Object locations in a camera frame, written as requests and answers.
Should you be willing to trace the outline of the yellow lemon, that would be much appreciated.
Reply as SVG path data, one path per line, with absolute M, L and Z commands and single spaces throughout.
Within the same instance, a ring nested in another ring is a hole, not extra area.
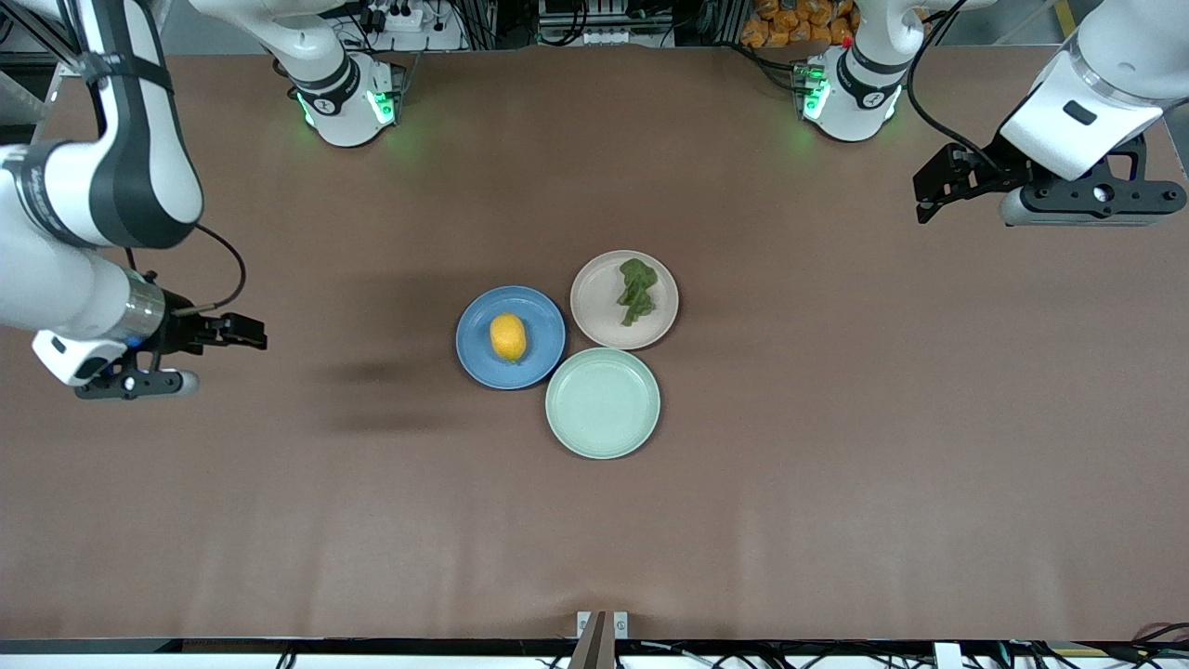
M 501 313 L 490 321 L 490 347 L 493 355 L 509 362 L 518 362 L 526 355 L 528 336 L 524 322 L 515 313 Z

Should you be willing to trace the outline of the green lettuce leaf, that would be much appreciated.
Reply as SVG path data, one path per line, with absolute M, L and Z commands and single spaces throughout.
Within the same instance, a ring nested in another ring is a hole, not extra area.
M 656 270 L 646 261 L 641 261 L 638 257 L 621 263 L 619 274 L 623 280 L 623 292 L 617 299 L 617 305 L 625 308 L 621 326 L 630 327 L 655 309 L 649 291 L 654 284 L 658 284 L 659 276 Z

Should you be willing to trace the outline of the bag of orange items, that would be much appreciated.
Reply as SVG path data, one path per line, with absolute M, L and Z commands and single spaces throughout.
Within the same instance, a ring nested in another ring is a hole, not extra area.
M 740 42 L 751 49 L 800 42 L 850 46 L 861 18 L 854 0 L 751 0 Z

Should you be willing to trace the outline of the blue plate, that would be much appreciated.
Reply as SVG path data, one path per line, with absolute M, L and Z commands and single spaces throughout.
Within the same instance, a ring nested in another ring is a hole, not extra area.
M 526 348 L 517 361 L 498 355 L 491 340 L 493 321 L 511 314 L 524 332 Z M 553 299 L 527 285 L 501 285 L 476 297 L 464 309 L 455 332 L 463 370 L 490 389 L 531 387 L 549 375 L 568 347 L 568 327 Z

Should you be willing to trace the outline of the beige plate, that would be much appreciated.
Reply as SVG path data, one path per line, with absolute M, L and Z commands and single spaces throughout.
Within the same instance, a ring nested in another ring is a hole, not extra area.
M 624 322 L 629 308 L 619 302 L 627 288 L 621 266 L 629 261 L 643 264 L 658 274 L 647 289 L 653 309 L 633 323 Z M 654 346 L 674 326 L 679 307 L 678 283 L 665 264 L 633 250 L 594 255 L 570 285 L 570 314 L 575 326 L 592 342 L 608 348 L 636 351 Z

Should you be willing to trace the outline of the white power strip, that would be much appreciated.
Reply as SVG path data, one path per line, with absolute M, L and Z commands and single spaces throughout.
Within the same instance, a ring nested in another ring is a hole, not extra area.
M 361 45 L 384 52 L 460 51 L 470 46 L 449 0 L 361 0 Z

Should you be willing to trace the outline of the pale green plate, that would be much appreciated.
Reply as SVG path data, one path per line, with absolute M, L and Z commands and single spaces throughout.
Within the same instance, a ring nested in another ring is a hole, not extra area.
M 587 460 L 617 460 L 653 436 L 661 414 L 658 377 L 618 348 L 587 348 L 560 364 L 546 389 L 554 437 Z

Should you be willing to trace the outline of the grey electronics box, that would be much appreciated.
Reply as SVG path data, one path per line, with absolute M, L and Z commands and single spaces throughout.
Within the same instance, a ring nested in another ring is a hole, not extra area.
M 674 46 L 674 0 L 537 0 L 535 42 L 545 46 Z

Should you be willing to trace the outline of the aluminium frame profile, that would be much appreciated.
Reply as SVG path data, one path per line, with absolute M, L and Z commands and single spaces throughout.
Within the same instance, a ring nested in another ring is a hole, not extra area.
M 52 67 L 77 78 L 84 51 L 78 0 L 0 0 L 0 69 Z

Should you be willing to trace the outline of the metal table edge bracket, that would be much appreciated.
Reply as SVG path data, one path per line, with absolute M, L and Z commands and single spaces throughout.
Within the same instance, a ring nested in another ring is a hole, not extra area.
M 617 643 L 629 638 L 624 610 L 583 610 L 575 614 L 577 642 L 566 669 L 621 669 Z

